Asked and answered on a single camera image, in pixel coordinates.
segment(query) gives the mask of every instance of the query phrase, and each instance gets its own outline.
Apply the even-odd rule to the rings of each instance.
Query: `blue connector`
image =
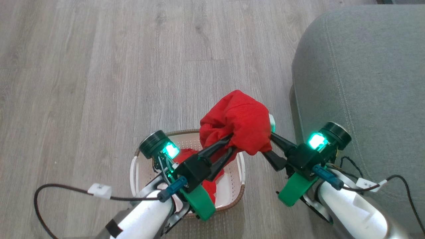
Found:
[[[333,175],[331,172],[322,168],[319,164],[315,165],[312,171],[316,176],[328,182],[333,188],[335,188],[338,191],[341,190],[342,187],[344,186],[343,181],[335,177],[335,175]]]
[[[186,184],[187,184],[187,179],[183,176],[179,177],[176,181],[170,184],[166,189],[161,190],[161,192],[159,192],[158,194],[159,201],[161,202],[167,201],[172,195],[177,193],[180,189],[184,188]]]

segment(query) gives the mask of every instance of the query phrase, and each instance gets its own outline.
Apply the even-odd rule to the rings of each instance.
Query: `red garment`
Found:
[[[174,162],[178,162],[179,164],[185,161],[188,157],[192,156],[193,154],[197,154],[198,152],[196,150],[193,150],[191,148],[184,148],[180,149],[180,153],[173,159]],[[218,173],[217,177],[214,179],[214,181],[209,182],[207,180],[204,180],[202,182],[202,186],[207,191],[208,195],[210,196],[212,202],[215,204],[215,192],[217,191],[217,185],[216,180],[220,178],[224,174],[224,171],[221,170],[220,173]]]
[[[201,145],[205,148],[233,133],[226,148],[236,146],[239,151],[255,155],[259,151],[272,150],[271,132],[267,108],[240,90],[236,90],[223,97],[201,119],[199,135]],[[211,161],[217,161],[225,153],[226,149],[218,151]]]

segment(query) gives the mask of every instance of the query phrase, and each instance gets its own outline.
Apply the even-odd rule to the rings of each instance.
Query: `green light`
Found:
[[[309,139],[309,145],[313,149],[320,150],[322,149],[328,141],[321,133],[314,133]]]
[[[180,153],[180,150],[174,144],[168,143],[163,149],[163,152],[166,153],[170,159],[174,159]]]

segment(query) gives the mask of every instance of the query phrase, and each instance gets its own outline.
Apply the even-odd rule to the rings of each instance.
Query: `wooden floor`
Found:
[[[291,62],[320,14],[374,0],[2,0],[0,2],[0,235],[47,238],[34,214],[48,182],[94,182],[130,196],[131,156],[162,129],[199,127],[241,89],[295,141]],[[211,220],[186,219],[165,238],[334,238],[307,207],[286,208],[285,184],[246,157],[241,202]],[[127,203],[62,190],[40,195],[60,238],[90,238]]]

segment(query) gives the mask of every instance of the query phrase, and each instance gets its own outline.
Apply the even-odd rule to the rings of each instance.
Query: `gray upholstery fabric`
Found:
[[[425,221],[425,6],[327,13],[302,36],[292,71],[304,139],[326,121],[345,126],[353,141],[340,156],[374,182],[404,176]],[[419,231],[399,179],[372,197]]]

